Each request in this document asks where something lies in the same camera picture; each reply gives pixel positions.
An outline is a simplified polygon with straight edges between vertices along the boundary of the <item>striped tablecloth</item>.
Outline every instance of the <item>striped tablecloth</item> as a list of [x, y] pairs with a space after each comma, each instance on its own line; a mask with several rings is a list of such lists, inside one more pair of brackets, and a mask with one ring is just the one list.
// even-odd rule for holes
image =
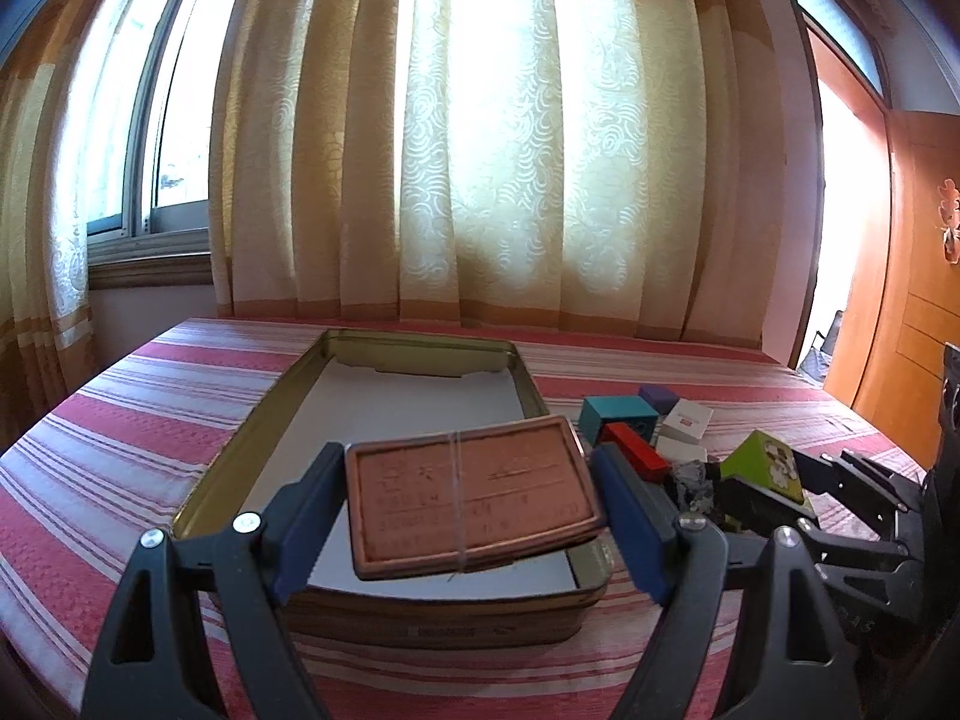
[[[80, 705], [90, 653], [139, 534], [170, 522], [205, 466], [322, 331], [191, 319], [91, 381], [0, 458], [0, 627], [73, 707]], [[715, 409], [704, 445], [720, 457], [761, 428], [810, 453], [857, 448], [923, 476], [864, 420], [760, 352], [509, 335], [550, 409], [570, 418], [585, 395], [635, 394], [640, 382], [666, 384]], [[818, 500], [815, 506], [825, 527], [865, 531], [837, 504]], [[737, 609], [737, 594], [727, 593], [688, 717], [712, 714]], [[562, 644], [451, 653], [303, 637], [296, 646], [338, 718], [522, 720], [563, 712], [605, 718], [658, 614], [618, 565], [582, 630]], [[253, 716], [222, 617], [209, 602], [203, 619], [230, 715]]]

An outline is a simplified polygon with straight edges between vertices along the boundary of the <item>window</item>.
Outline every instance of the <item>window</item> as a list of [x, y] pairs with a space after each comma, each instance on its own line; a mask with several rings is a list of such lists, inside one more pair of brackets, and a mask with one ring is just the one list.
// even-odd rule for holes
[[213, 93], [235, 0], [132, 0], [97, 86], [93, 241], [206, 228]]
[[837, 0], [797, 0], [810, 20], [819, 26], [853, 62], [872, 88], [883, 97], [880, 66], [866, 33]]

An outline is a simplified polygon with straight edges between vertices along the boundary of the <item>curtain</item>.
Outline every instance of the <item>curtain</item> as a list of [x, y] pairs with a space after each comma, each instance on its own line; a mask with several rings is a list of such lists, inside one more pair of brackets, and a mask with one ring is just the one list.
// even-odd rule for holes
[[237, 0], [220, 311], [759, 346], [771, 45], [760, 0]]
[[126, 1], [47, 1], [0, 69], [0, 449], [96, 372], [77, 184]]

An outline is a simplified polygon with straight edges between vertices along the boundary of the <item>teal cube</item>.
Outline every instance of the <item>teal cube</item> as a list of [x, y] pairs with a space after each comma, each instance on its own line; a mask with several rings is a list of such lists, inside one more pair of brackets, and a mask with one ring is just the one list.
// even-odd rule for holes
[[659, 415], [639, 395], [596, 395], [584, 398], [577, 427], [592, 445], [608, 422], [625, 422], [637, 435], [651, 443]]

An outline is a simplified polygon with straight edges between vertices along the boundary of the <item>doorway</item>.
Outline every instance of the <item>doorway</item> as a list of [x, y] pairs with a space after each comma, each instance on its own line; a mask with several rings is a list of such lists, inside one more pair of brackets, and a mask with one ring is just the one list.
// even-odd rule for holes
[[807, 375], [819, 372], [813, 378], [851, 405], [880, 315], [890, 241], [890, 151], [874, 93], [816, 32], [809, 37], [823, 110], [824, 213], [800, 368]]

